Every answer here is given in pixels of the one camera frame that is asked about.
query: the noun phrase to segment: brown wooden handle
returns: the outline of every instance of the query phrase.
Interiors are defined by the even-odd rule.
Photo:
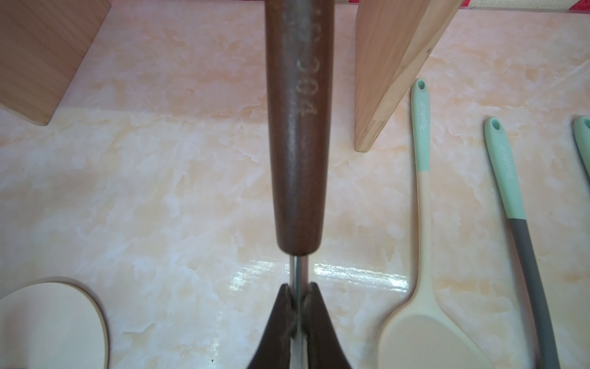
[[[320,247],[326,199],[334,2],[267,0],[266,69],[274,220],[282,251]]]

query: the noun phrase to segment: wood grain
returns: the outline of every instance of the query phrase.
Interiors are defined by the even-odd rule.
[[[461,5],[361,1],[356,14],[355,149],[368,151]]]
[[[109,9],[107,0],[0,1],[0,105],[47,125]]]

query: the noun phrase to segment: wooden stand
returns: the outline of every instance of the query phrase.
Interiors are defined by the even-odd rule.
[[[355,150],[368,151],[461,0],[361,0],[356,14]]]
[[[47,125],[109,9],[107,0],[0,1],[0,106]]]

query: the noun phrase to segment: stainless steel rod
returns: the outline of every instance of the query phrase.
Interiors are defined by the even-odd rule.
[[[307,337],[302,329],[303,299],[309,285],[309,265],[307,256],[289,258],[289,285],[295,300],[297,331],[291,339],[290,369],[307,368]]]

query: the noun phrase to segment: spatula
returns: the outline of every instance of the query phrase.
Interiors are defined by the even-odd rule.
[[[516,175],[510,143],[504,127],[496,117],[486,119],[484,133],[491,166],[494,169],[494,175],[504,204],[504,211],[508,217],[520,266],[525,276],[526,289],[529,293],[533,320],[537,330],[540,368],[559,369],[559,358],[555,346],[555,337],[553,336],[551,316],[549,315],[549,307],[547,306],[541,275],[537,267],[537,259],[535,259],[535,251],[530,241],[529,226],[526,223],[525,207],[520,195],[520,186],[518,185],[518,176]]]
[[[573,121],[573,135],[576,139],[578,151],[590,175],[590,117],[581,115]]]
[[[492,368],[479,347],[440,309],[432,286],[430,239],[430,101],[422,79],[412,86],[412,127],[418,187],[419,265],[410,300],[386,321],[379,369]]]

